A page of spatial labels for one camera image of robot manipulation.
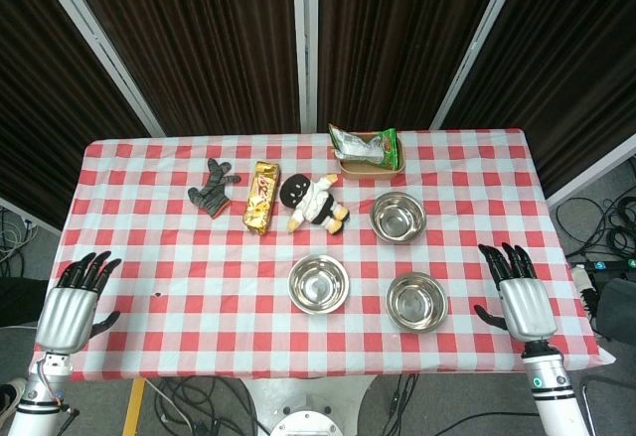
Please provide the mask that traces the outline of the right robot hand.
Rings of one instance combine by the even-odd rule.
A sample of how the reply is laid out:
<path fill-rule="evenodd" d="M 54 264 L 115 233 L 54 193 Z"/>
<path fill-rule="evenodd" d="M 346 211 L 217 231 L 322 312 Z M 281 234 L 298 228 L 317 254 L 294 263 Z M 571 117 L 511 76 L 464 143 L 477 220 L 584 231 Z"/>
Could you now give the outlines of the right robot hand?
<path fill-rule="evenodd" d="M 546 287 L 524 248 L 507 242 L 502 247 L 507 257 L 493 246 L 478 245 L 498 291 L 503 316 L 494 316 L 480 305 L 473 308 L 483 322 L 507 331 L 519 342 L 547 342 L 557 331 L 557 323 Z"/>

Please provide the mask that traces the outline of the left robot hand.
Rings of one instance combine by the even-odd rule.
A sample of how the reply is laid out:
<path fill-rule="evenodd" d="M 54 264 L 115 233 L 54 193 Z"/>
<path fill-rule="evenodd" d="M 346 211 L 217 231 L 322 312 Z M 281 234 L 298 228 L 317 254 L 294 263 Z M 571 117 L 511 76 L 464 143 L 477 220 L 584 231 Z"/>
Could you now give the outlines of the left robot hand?
<path fill-rule="evenodd" d="M 38 322 L 35 343 L 46 353 L 73 355 L 96 335 L 109 330 L 119 319 L 113 310 L 104 320 L 95 322 L 98 301 L 106 283 L 121 263 L 110 260 L 110 251 L 91 252 L 69 264 L 45 299 Z"/>

